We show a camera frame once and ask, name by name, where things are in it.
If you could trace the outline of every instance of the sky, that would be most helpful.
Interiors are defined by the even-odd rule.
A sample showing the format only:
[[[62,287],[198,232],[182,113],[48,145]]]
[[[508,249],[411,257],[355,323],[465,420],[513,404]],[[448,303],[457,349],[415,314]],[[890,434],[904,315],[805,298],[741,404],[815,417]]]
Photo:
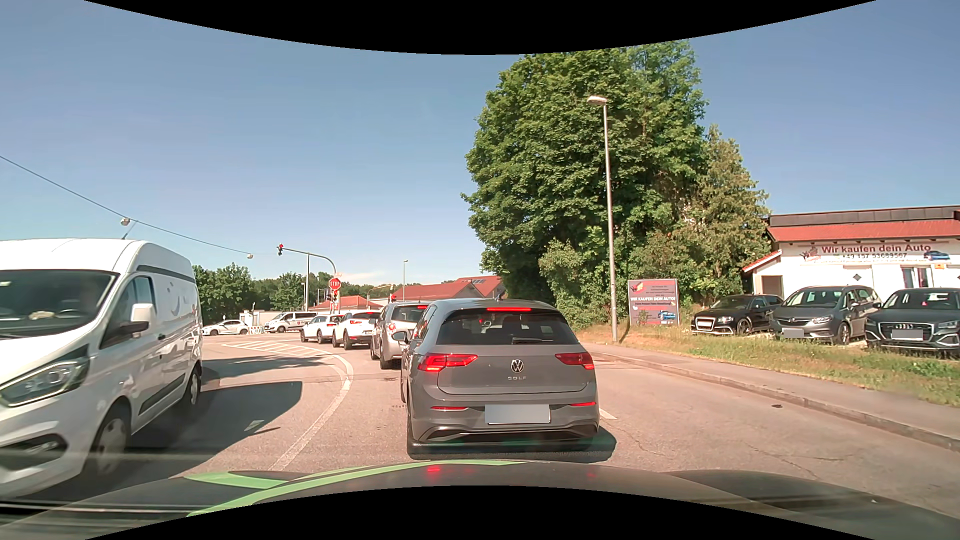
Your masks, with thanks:
[[[1,160],[0,239],[129,231],[255,278],[305,271],[279,243],[348,282],[480,273],[464,155],[516,56],[309,45],[79,0],[0,13],[0,156],[242,253],[130,230]],[[960,204],[958,20],[952,0],[876,0],[695,37],[704,123],[739,143],[773,213]]]

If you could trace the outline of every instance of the road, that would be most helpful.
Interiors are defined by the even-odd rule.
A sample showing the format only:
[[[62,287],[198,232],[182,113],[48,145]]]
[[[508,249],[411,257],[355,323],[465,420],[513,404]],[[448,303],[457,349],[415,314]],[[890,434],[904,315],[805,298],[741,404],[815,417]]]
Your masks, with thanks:
[[[596,356],[602,432],[587,454],[525,454],[652,471],[817,479],[960,517],[960,454],[726,386]],[[295,333],[204,340],[200,410],[141,431],[113,488],[187,473],[318,472],[411,461],[397,371]],[[515,454],[486,454],[505,457]],[[28,499],[90,496],[71,482]]]

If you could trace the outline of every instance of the license plate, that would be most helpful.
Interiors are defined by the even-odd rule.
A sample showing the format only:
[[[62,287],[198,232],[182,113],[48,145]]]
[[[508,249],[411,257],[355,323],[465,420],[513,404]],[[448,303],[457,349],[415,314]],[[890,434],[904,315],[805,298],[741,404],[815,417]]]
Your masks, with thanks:
[[[549,424],[550,405],[487,405],[484,417],[489,426],[504,424]]]
[[[893,331],[894,339],[912,339],[920,340],[924,339],[924,331],[922,330],[894,330]]]

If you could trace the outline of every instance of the advertising sign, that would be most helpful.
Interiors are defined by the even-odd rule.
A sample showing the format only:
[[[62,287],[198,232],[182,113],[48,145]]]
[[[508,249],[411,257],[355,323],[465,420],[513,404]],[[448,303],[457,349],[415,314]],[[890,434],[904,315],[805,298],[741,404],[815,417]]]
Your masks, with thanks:
[[[629,280],[632,325],[674,325],[680,318],[677,280]]]
[[[805,248],[801,264],[949,263],[944,242],[825,244]]]

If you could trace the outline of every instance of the tail light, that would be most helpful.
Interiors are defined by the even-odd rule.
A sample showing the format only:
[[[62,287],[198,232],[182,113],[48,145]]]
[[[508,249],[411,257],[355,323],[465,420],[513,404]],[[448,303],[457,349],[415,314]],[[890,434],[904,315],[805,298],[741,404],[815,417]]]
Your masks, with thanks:
[[[477,355],[427,355],[417,369],[437,372],[445,367],[462,367],[477,359]]]
[[[584,366],[584,369],[593,369],[593,356],[590,356],[590,353],[559,353],[557,360],[568,366]]]

